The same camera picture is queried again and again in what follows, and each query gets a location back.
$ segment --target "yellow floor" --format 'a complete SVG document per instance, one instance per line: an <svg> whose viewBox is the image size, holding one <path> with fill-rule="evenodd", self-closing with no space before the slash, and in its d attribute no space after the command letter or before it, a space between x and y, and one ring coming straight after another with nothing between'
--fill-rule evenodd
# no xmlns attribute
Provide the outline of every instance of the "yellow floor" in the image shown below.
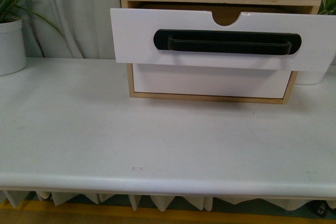
<svg viewBox="0 0 336 224"><path fill-rule="evenodd" d="M1 224L39 223L120 223L120 224L336 224L336 220L306 219L294 217L228 214L221 212L166 210L152 208L104 206L93 204L65 203L55 207L50 201L25 200L13 209L8 201L0 205Z"/></svg>

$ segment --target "white panel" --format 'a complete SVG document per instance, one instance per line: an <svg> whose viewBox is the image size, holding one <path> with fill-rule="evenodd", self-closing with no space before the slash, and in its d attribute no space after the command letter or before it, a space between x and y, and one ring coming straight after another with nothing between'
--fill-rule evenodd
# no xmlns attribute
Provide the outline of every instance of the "white panel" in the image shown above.
<svg viewBox="0 0 336 224"><path fill-rule="evenodd" d="M111 9L111 20L116 60L122 63L326 72L336 54L336 16L241 13L233 24L220 26L205 11ZM295 33L302 45L287 56L158 50L153 36L159 29Z"/></svg>
<svg viewBox="0 0 336 224"><path fill-rule="evenodd" d="M3 191L0 191L0 204L7 199L5 193Z"/></svg>
<svg viewBox="0 0 336 224"><path fill-rule="evenodd" d="M135 92L283 98L291 71L133 64Z"/></svg>
<svg viewBox="0 0 336 224"><path fill-rule="evenodd" d="M327 200L327 203L330 208L336 208L336 200Z"/></svg>
<svg viewBox="0 0 336 224"><path fill-rule="evenodd" d="M214 198L213 197L205 197L204 199L204 208L207 211L212 210L212 205L213 205Z"/></svg>
<svg viewBox="0 0 336 224"><path fill-rule="evenodd" d="M36 191L36 195L40 201L48 199L50 197L50 192L48 191Z"/></svg>
<svg viewBox="0 0 336 224"><path fill-rule="evenodd" d="M108 200L109 198L113 197L115 194L99 194L99 200L100 202L104 202L106 200Z"/></svg>
<svg viewBox="0 0 336 224"><path fill-rule="evenodd" d="M310 201L307 199L265 199L265 200L288 211L296 210Z"/></svg>
<svg viewBox="0 0 336 224"><path fill-rule="evenodd" d="M175 196L154 196L151 195L151 199L161 212L165 211L170 202L173 201Z"/></svg>
<svg viewBox="0 0 336 224"><path fill-rule="evenodd" d="M55 206L59 206L68 200L80 195L79 193L56 193L52 192L52 199L54 201Z"/></svg>
<svg viewBox="0 0 336 224"><path fill-rule="evenodd" d="M30 191L4 191L11 205L16 208L26 199Z"/></svg>
<svg viewBox="0 0 336 224"><path fill-rule="evenodd" d="M184 197L190 204L198 208L198 210L203 210L204 208L204 197Z"/></svg>
<svg viewBox="0 0 336 224"><path fill-rule="evenodd" d="M141 195L129 195L128 199L130 200L133 210L136 211L141 200Z"/></svg>
<svg viewBox="0 0 336 224"><path fill-rule="evenodd" d="M218 199L221 199L223 201L229 202L230 204L236 205L241 202L253 200L254 198L241 198L241 197L218 197Z"/></svg>
<svg viewBox="0 0 336 224"><path fill-rule="evenodd" d="M99 204L99 197L98 194L84 194L88 199L90 199L92 202Z"/></svg>

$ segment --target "wooden frame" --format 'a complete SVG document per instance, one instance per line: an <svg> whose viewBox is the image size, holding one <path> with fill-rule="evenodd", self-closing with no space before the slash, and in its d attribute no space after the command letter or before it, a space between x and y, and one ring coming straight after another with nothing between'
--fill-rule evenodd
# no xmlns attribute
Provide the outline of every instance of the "wooden frame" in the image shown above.
<svg viewBox="0 0 336 224"><path fill-rule="evenodd" d="M121 0L122 8L210 10L220 25L232 24L240 12L269 12L317 14L321 0ZM297 71L292 71L282 99L226 97L214 95L145 93L134 91L133 64L127 64L130 97L179 99L197 101L249 102L286 104L293 88Z"/></svg>
<svg viewBox="0 0 336 224"><path fill-rule="evenodd" d="M130 97L135 98L156 98L156 99L174 99L174 100L192 100L192 101L213 101L213 102L249 102L249 103L271 103L286 104L294 86L297 71L292 71L285 93L282 99L278 98L255 98L255 97L226 97L218 95L196 95L196 94L168 94L168 93L146 93L134 91L133 64L127 64L128 85Z"/></svg>

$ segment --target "curtain fold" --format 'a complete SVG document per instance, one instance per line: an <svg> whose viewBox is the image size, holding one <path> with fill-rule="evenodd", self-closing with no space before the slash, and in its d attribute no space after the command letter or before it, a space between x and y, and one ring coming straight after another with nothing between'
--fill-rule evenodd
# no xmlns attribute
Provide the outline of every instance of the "curtain fold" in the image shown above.
<svg viewBox="0 0 336 224"><path fill-rule="evenodd" d="M109 9L120 0L30 0L27 5L56 24L62 38L39 18L24 27L29 57L114 58Z"/></svg>

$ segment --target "floor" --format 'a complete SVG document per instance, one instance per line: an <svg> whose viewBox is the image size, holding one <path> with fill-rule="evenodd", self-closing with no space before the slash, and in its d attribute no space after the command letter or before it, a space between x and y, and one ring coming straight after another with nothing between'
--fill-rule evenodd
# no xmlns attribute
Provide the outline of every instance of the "floor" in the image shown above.
<svg viewBox="0 0 336 224"><path fill-rule="evenodd" d="M309 205L295 211L285 211L264 200L257 199L237 205L214 199L211 212L196 210L182 197L176 197L169 209L160 212L149 197L143 196L137 211L129 206L127 197L115 195L106 202L96 205L84 196L55 207L52 201L38 201L34 197L25 200L13 209L8 201L0 204L1 224L39 223L163 223L163 224L336 224L336 215L330 211L321 218L310 210Z"/></svg>
<svg viewBox="0 0 336 224"><path fill-rule="evenodd" d="M133 211L130 207L81 203L65 203L55 207L52 202L25 200L17 209L13 209L7 201L2 203L0 205L0 223L331 224L336 223L336 220L186 210L160 212L153 208L140 208L137 211Z"/></svg>

